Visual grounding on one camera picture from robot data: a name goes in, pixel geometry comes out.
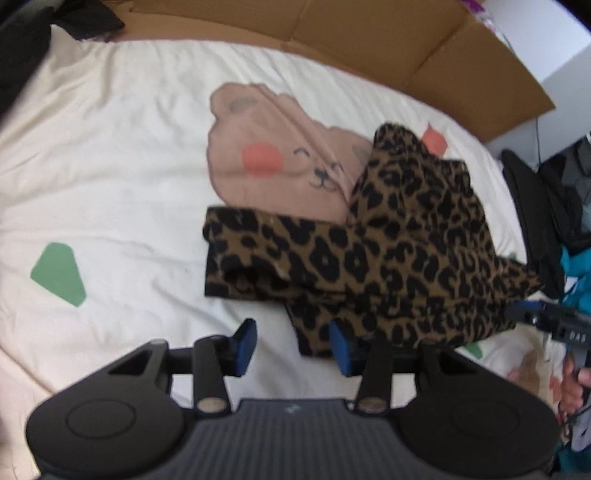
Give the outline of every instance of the screw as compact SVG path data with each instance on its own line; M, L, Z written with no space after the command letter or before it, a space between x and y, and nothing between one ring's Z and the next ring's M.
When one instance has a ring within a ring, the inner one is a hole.
M219 397L206 397L197 402L197 408L203 413L221 413L228 407L228 402Z
M386 411L388 406L383 398L379 397L366 397L359 400L357 404L357 408L360 409L364 413L369 413L371 415L377 415L378 413L383 413Z

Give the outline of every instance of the cardboard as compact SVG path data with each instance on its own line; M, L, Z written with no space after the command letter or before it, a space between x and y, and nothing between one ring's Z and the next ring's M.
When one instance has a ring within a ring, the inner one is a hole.
M194 38L296 53L407 93L482 142L554 108L456 0L134 0L118 40Z

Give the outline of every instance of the bear print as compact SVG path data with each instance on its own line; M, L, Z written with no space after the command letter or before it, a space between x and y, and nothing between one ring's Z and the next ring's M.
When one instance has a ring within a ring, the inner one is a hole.
M312 120L291 96L226 83L211 96L212 186L234 207L344 223L372 144Z

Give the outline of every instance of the white wall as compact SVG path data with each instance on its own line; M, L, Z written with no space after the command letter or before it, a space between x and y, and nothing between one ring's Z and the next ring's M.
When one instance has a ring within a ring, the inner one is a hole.
M547 160L591 131L591 34L554 0L487 0L484 6L556 105L539 119L540 154ZM487 147L494 156L510 148L536 166L535 122Z

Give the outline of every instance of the leopard print shirt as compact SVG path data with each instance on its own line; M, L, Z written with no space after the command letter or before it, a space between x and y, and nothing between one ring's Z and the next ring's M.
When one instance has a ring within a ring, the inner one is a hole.
M504 305L540 288L497 257L464 162L380 127L345 225L210 207L205 295L283 301L304 355L330 352L328 322L416 347L460 346L512 327Z

